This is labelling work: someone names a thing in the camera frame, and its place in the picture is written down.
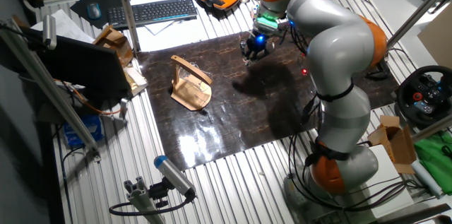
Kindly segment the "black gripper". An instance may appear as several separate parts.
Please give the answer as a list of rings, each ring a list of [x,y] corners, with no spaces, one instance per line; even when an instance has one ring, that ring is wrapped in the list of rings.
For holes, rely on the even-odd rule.
[[[250,34],[246,40],[242,40],[242,56],[245,66],[260,61],[261,57],[268,56],[274,50],[274,43],[268,45],[268,39],[269,37],[266,35]]]

